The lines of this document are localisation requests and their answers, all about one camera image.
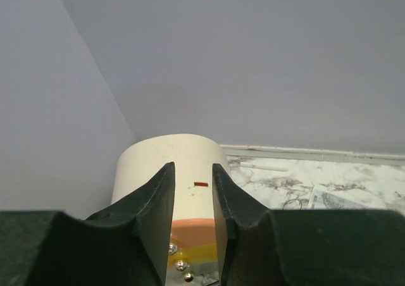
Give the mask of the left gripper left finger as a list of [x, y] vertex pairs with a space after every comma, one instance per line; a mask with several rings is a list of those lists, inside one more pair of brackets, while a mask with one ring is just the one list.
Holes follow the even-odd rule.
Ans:
[[175, 165], [86, 219], [99, 234], [89, 285], [164, 285], [175, 195]]

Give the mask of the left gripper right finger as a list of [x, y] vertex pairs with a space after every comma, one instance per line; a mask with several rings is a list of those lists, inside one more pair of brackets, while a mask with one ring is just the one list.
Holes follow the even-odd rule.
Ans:
[[214, 164], [213, 207], [221, 285], [266, 285], [272, 280], [269, 210]]

